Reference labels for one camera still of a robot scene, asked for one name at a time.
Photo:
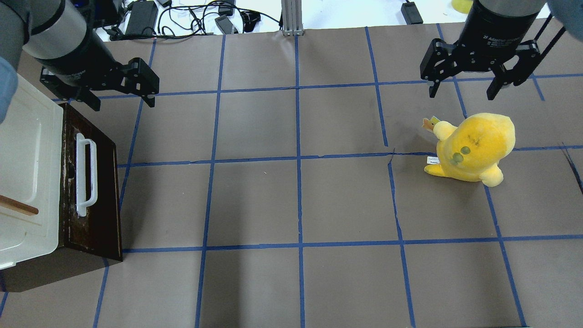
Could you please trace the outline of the black gripper near drawer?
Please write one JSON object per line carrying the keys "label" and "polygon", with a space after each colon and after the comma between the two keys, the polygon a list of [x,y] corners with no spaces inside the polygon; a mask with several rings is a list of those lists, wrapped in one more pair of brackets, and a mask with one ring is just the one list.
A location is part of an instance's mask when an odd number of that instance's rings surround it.
{"label": "black gripper near drawer", "polygon": [[40,82],[61,100],[75,100],[99,112],[101,101],[91,91],[119,91],[155,106],[160,79],[142,58],[122,65],[102,42],[83,42],[71,52],[42,58]]}

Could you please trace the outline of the black gripper near toy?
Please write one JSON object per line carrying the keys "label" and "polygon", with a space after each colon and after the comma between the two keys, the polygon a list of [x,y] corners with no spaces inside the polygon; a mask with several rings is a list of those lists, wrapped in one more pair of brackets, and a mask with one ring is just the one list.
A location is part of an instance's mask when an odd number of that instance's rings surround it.
{"label": "black gripper near toy", "polygon": [[[433,99],[440,83],[458,71],[489,71],[494,79],[487,88],[488,100],[508,85],[524,83],[541,63],[536,40],[524,40],[541,11],[539,2],[475,2],[456,44],[433,39],[420,63]],[[507,69],[505,62],[518,57]]]}

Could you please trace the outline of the silver robot arm near drawer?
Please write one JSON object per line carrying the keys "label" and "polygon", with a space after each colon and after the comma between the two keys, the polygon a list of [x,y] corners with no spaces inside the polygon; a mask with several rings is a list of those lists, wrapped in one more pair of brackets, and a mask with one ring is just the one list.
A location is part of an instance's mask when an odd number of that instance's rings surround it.
{"label": "silver robot arm near drawer", "polygon": [[116,61],[105,43],[69,0],[1,2],[1,112],[17,88],[17,67],[26,52],[45,69],[41,76],[56,97],[87,104],[101,102],[95,91],[139,96],[155,106],[159,77],[142,58]]}

